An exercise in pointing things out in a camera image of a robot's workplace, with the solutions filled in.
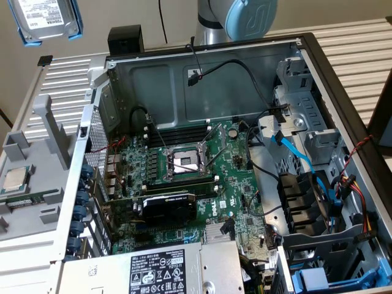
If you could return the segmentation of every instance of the cable connector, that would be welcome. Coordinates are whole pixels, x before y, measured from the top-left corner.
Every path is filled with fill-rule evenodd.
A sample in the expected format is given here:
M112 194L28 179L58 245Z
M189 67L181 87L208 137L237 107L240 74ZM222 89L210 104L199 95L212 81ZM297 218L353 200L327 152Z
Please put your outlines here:
M376 230L371 230L368 232L361 233L359 235L356 235L353 239L354 244L358 244L360 242L368 241L377 236L377 231Z
M188 78L188 87L192 87L198 83L200 76L198 73L194 73Z
M152 123L151 115L149 115L149 113L146 113L146 122L147 122L147 124L151 124Z
M350 186L354 183L355 180L355 175L350 175L347 180L341 182L341 199L345 200L350 195L350 193L352 192Z
M273 136L273 138L275 139L276 143L279 146L282 146L282 139L284 138L284 135L281 130L279 130L278 133L276 133L276 135Z

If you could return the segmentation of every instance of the red and black wire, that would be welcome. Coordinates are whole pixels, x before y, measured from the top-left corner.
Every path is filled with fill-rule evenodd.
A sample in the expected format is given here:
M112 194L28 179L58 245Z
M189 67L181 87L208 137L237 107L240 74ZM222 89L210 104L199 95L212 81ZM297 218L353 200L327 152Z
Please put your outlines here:
M355 147L352 149L352 151L350 152L350 154L349 154L347 160L345 161L343 170L341 171L341 173L340 173L340 175L339 175L340 180L339 180L339 182L337 183L337 189L336 189L336 197L337 197L337 198L340 198L340 197L341 197L340 191L341 191L341 186L342 186L342 184L346 183L346 182L349 180L348 177L344 176L344 172L345 172L345 169L347 168L347 166L349 165L350 160L351 160L353 154L354 154L355 152L357 152L358 149L361 148L361 146L363 146L364 144L366 144L372 137L373 137L373 136L370 135L370 136L366 137L365 139L363 139L362 141L360 141L358 144L356 144L356 146L355 146ZM363 232L363 233L366 233L366 232L370 231L372 228L371 228L371 225L370 225L370 222L369 222L369 218L368 218L368 214L367 214L367 208L366 208L365 197L363 196L363 193L362 193L362 191L361 191L361 189L360 189L360 187L359 187L359 185L357 184L356 181L352 181L352 182L350 183L350 185L349 185L349 188L350 188L354 193L356 193L356 194L359 196L360 200L361 200L362 215L363 215L363 228L362 228L362 232Z

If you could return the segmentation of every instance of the black connector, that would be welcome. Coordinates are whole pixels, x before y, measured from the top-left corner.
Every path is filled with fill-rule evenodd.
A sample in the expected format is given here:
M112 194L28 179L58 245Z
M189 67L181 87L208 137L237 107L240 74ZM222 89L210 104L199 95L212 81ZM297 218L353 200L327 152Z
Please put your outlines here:
M371 239L375 238L376 236L377 236L377 231L376 230L371 230L371 231L368 231L366 233L362 233L362 234L356 235L354 237L353 243L354 244L358 244L360 242L365 242L367 240L371 240Z
M350 186L354 183L355 179L355 175L350 175L346 181L342 181L340 190L341 199L345 200L350 195L352 192Z
M282 131L279 130L279 132L276 133L276 135L275 135L275 140L276 140L276 143L278 144L278 146L282 146L282 139L283 138L284 138L284 135L283 135Z
M198 73L194 73L193 75L188 78L188 87L192 87L198 83L199 76Z
M222 234L227 235L227 233L230 234L230 240L234 241L235 240L235 221L229 217L227 221L223 224L223 226L220 228L220 232Z

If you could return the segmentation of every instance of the capacitor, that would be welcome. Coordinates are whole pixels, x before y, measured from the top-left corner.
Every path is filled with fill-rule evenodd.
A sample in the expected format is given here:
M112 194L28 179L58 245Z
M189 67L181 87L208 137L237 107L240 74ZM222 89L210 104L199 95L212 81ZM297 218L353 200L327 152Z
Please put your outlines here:
M137 203L137 212L141 213L141 210L143 209L143 202L142 200L139 198L139 201Z
M137 201L134 201L132 205L133 205L133 211L137 213Z
M125 182L124 181L121 184L121 192L122 192L122 196L124 198L126 198L127 197L127 187L125 186Z
M128 185L128 187L132 187L132 176L131 175L128 175L127 185Z

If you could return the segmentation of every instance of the power supply label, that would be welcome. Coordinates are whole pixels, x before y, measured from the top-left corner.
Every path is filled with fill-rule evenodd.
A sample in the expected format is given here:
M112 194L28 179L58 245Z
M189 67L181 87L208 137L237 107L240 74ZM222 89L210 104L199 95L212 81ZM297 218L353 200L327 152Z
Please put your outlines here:
M129 294L185 294L185 250L134 256Z

